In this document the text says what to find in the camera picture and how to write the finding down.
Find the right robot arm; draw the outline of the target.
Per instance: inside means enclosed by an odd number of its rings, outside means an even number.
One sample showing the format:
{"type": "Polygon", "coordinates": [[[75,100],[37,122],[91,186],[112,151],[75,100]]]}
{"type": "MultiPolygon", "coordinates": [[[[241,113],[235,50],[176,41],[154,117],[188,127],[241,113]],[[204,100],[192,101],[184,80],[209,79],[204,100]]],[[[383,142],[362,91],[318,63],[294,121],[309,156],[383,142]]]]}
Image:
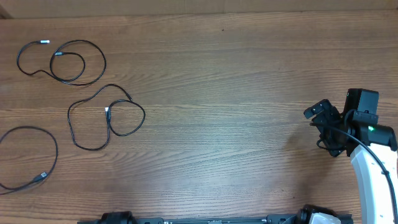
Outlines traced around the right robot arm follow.
{"type": "Polygon", "coordinates": [[[378,101],[376,91],[350,88],[342,112],[324,99],[303,114],[320,132],[320,149],[350,158],[363,223],[397,223],[397,138],[378,123],[378,101]]]}

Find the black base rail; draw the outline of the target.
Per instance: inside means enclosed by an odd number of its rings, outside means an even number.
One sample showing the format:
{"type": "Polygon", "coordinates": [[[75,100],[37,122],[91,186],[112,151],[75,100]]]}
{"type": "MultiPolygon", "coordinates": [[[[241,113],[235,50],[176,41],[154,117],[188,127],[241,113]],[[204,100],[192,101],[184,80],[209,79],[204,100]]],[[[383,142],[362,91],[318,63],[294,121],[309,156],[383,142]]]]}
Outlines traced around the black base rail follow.
{"type": "Polygon", "coordinates": [[[77,221],[77,224],[100,224],[100,223],[133,223],[133,224],[283,224],[295,223],[294,214],[274,214],[266,217],[256,218],[186,218],[166,219],[163,218],[132,218],[131,221],[105,221],[97,220],[77,221]]]}

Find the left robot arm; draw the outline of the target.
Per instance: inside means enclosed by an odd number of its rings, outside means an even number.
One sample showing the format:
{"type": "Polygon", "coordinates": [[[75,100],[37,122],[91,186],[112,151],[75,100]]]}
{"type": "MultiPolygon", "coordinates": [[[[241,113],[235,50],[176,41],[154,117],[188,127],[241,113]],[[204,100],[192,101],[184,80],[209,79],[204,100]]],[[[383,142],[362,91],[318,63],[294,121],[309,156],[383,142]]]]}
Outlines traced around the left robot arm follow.
{"type": "Polygon", "coordinates": [[[109,212],[104,213],[99,224],[137,224],[131,212],[109,212]]]}

